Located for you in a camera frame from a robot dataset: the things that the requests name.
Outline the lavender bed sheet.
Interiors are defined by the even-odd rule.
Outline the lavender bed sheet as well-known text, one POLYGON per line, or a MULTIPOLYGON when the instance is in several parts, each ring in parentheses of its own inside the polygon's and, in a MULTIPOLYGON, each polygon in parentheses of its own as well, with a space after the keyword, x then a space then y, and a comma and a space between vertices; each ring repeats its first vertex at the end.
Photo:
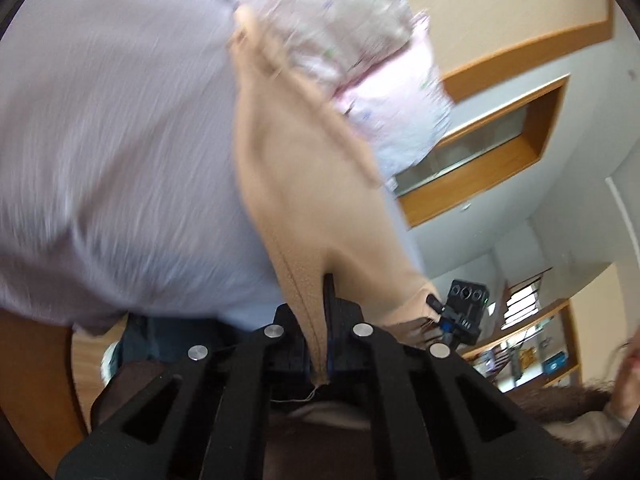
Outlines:
POLYGON ((254 330, 286 304, 235 174, 226 0, 25 0, 1 40, 1 302, 254 330))

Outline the wooden stair railing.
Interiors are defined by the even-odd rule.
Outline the wooden stair railing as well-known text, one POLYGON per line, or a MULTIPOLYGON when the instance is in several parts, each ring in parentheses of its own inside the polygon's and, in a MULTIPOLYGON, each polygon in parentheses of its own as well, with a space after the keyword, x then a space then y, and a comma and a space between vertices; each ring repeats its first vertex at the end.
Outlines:
POLYGON ((550 269, 546 269, 508 289, 500 330, 507 330, 539 312, 541 282, 549 271, 550 269))

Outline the tan fleece garment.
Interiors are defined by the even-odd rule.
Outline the tan fleece garment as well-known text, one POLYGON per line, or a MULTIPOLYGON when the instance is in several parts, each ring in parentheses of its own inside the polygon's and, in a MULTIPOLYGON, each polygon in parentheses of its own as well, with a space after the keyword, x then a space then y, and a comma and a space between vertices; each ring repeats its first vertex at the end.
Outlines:
POLYGON ((435 312, 433 283, 402 244, 402 215, 368 144, 288 60, 247 6, 229 42, 238 99, 233 151, 242 202, 267 249, 309 350, 316 385, 329 379, 323 281, 370 324, 408 340, 435 312))

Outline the wooden wall shelf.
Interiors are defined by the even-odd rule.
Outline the wooden wall shelf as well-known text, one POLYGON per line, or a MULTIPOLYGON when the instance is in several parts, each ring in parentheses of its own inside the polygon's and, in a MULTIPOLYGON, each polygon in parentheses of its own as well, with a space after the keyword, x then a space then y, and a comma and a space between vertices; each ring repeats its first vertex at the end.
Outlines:
POLYGON ((576 324, 567 299, 459 354, 503 393, 582 382, 576 324))

